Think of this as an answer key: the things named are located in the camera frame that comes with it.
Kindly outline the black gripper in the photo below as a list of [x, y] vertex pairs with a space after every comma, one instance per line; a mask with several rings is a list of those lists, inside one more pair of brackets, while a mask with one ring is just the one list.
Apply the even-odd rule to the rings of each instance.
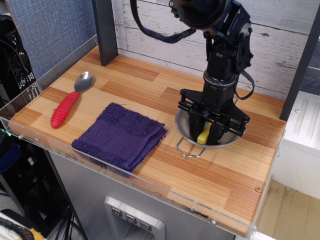
[[[205, 74], [203, 79], [204, 85], [202, 91], [183, 88], [180, 90], [180, 101], [191, 101], [198, 107], [215, 113], [222, 112], [227, 115], [227, 109], [231, 106], [231, 102], [234, 102], [234, 97], [237, 97], [239, 100], [246, 100], [251, 96], [250, 94], [245, 97], [238, 95], [237, 83], [239, 75], [237, 74], [227, 80], [218, 80]], [[194, 112], [189, 114], [189, 133], [193, 141], [197, 141], [198, 136], [204, 130], [205, 123], [206, 120]], [[213, 122], [209, 129], [207, 144], [215, 145], [228, 130], [229, 128], [225, 124]]]

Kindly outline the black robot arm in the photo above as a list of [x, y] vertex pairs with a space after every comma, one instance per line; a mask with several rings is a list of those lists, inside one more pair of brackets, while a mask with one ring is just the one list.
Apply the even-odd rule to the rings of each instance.
[[174, 16], [192, 30], [202, 30], [206, 39], [207, 67], [203, 73], [203, 90], [181, 89], [179, 108], [188, 113], [190, 138], [200, 141], [206, 123], [211, 123], [205, 144], [215, 145], [227, 132], [243, 136], [250, 118], [234, 103], [239, 96], [237, 84], [251, 66], [252, 33], [250, 15], [236, 0], [172, 0]]

